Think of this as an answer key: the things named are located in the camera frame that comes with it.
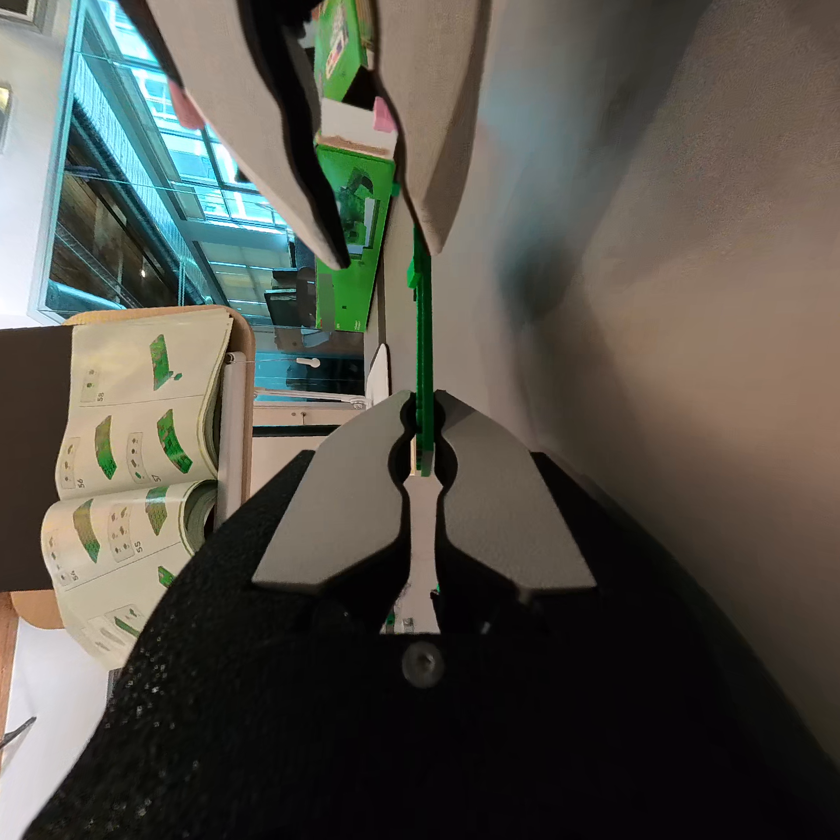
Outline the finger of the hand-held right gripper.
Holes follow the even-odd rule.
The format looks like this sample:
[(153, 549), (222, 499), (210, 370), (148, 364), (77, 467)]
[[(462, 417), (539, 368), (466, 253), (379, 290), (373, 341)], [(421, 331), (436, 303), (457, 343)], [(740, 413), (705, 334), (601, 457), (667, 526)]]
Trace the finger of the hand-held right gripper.
[(431, 256), (442, 253), (466, 189), (491, 14), (489, 1), (374, 2), (375, 73)]
[(170, 82), (176, 114), (209, 126), (322, 262), (350, 265), (316, 154), (320, 99), (301, 46), (318, 2), (137, 1), (122, 8)]

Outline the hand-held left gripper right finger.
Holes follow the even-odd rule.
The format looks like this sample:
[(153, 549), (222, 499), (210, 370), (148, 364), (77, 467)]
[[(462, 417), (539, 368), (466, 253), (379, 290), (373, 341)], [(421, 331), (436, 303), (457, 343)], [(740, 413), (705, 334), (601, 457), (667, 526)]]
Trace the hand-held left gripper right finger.
[(435, 393), (438, 618), (448, 633), (533, 632), (595, 577), (528, 447), (446, 392)]

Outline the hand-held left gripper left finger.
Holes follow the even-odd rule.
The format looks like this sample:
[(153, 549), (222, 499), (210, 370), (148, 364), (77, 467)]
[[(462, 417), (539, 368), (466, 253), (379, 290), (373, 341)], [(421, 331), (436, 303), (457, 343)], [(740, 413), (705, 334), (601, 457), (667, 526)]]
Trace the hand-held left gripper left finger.
[(320, 445), (253, 575), (258, 588), (335, 604), (382, 630), (411, 570), (415, 403), (398, 392)]

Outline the green toy brick plate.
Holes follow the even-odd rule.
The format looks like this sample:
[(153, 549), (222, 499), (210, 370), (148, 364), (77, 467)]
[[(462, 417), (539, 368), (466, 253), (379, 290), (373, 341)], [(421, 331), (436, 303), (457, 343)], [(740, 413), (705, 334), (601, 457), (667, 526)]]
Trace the green toy brick plate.
[(406, 280), (416, 308), (415, 469), (429, 477), (435, 430), (432, 260), (418, 224), (413, 227), (413, 256)]

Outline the grey desk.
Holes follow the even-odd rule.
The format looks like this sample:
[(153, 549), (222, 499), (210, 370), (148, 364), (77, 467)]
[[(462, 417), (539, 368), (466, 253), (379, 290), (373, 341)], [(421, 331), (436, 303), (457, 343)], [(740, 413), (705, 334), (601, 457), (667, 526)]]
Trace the grey desk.
[(838, 2), (495, 2), (435, 381), (726, 614), (838, 763)]

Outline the white cabinet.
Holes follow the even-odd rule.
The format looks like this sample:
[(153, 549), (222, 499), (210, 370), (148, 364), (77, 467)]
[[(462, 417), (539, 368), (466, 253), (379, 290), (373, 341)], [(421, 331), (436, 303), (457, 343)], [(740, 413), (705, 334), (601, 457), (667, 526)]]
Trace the white cabinet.
[(317, 449), (361, 410), (344, 402), (255, 402), (250, 495), (302, 450)]

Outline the book stand with white base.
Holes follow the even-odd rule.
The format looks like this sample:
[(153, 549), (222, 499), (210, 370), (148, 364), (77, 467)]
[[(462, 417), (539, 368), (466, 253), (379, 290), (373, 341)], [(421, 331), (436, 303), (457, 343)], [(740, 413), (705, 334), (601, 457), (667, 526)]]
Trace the book stand with white base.
[[(222, 447), (223, 465), (223, 502), (228, 505), (219, 516), (221, 520), (228, 518), (249, 496), (250, 458), (252, 454), (251, 438), (253, 426), (253, 412), (256, 394), (255, 387), (256, 338), (247, 321), (235, 310), (217, 304), (174, 307), (174, 308), (146, 308), (146, 309), (117, 309), (84, 311), (71, 316), (59, 326), (71, 327), (81, 325), (102, 325), (111, 323), (130, 323), (146, 319), (184, 319), (196, 315), (198, 312), (225, 312), (231, 323), (230, 335), (226, 345), (226, 352), (237, 354), (235, 364), (238, 371), (223, 374), (220, 385), (220, 408), (218, 431)], [(9, 601), (15, 605), (17, 613), (27, 622), (41, 628), (60, 628), (62, 622), (58, 613), (56, 598), (35, 596), (35, 592), (16, 591), (2, 592), (2, 602)]]

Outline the glass partition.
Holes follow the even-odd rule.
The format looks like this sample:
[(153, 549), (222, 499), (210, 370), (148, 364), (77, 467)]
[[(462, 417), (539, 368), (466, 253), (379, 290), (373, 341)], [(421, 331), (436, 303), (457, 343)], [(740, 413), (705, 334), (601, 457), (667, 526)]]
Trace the glass partition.
[(68, 49), (38, 314), (225, 305), (254, 332), (258, 388), (362, 396), (363, 334), (273, 325), (272, 270), (314, 254), (212, 128), (180, 125), (121, 3), (72, 2)]

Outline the green cardboard toy box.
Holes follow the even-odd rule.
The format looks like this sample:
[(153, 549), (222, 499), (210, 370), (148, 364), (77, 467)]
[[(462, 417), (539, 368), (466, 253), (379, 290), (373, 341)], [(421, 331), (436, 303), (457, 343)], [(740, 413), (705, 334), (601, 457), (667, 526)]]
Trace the green cardboard toy box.
[(350, 257), (332, 269), (317, 258), (317, 326), (363, 333), (395, 181), (398, 133), (373, 131), (371, 2), (328, 1), (314, 21), (314, 76), (321, 99), (316, 153), (332, 188)]

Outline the open instruction booklet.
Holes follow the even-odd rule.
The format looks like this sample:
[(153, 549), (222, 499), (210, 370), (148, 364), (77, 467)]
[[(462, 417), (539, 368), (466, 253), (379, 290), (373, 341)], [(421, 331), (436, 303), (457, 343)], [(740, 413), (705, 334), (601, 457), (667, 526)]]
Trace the open instruction booklet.
[(40, 548), (63, 627), (106, 670), (205, 542), (217, 502), (225, 309), (72, 328), (58, 501)]

